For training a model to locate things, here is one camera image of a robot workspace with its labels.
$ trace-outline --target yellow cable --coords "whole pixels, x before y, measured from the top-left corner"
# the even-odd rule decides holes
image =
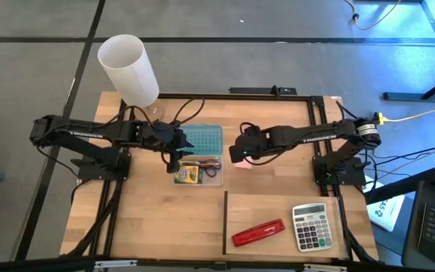
[[[419,113],[419,114],[416,114],[414,116],[409,116],[409,117],[401,118],[401,119],[388,119],[387,117],[382,116],[382,119],[383,119],[383,122],[401,122],[401,121],[406,121],[406,120],[414,119],[416,117],[423,116],[423,115],[426,115],[426,114],[429,114],[429,113],[433,113],[433,112],[435,112],[435,110],[429,110],[428,112],[425,112],[425,113]]]

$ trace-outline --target white paper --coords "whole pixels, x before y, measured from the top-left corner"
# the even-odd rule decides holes
[[[366,176],[366,181],[374,181],[370,177]],[[366,189],[363,192],[368,192],[372,189],[373,184],[367,184]],[[382,187],[383,184],[377,181],[375,188]],[[399,216],[400,208],[404,202],[404,195],[395,196],[391,199],[380,201],[367,205],[367,212],[369,213],[370,221],[374,222],[385,230],[393,231],[393,227],[396,225],[397,217]]]

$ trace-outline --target red object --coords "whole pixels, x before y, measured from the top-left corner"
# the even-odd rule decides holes
[[[283,224],[283,221],[281,219],[276,219],[234,234],[232,239],[234,246],[244,246],[246,244],[253,243],[268,236],[277,234],[284,229],[285,225]]]

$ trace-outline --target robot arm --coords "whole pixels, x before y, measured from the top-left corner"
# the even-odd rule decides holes
[[[138,120],[103,124],[50,115],[34,121],[29,139],[37,147],[59,146],[83,154],[83,159],[72,159],[80,168],[82,180],[126,179],[131,154],[121,152],[121,147],[168,153],[167,172],[178,171],[178,160],[189,154],[178,150],[193,146],[179,126],[179,122],[150,124]],[[113,147],[99,147],[79,137],[105,139],[112,142]]]
[[[308,144],[331,139],[345,139],[347,142],[337,151],[327,153],[323,157],[314,158],[315,176],[321,181],[338,172],[344,172],[344,163],[352,159],[363,149],[373,150],[381,144],[377,127],[373,120],[358,118],[343,119],[331,124],[315,125],[304,128],[278,125],[261,130],[251,123],[230,147],[232,162],[241,162],[250,156],[260,159],[264,156],[280,156],[294,149],[299,144]]]

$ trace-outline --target white cup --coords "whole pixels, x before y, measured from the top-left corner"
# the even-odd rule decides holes
[[[148,107],[159,96],[159,85],[143,42],[118,35],[98,49],[98,61],[127,105]]]

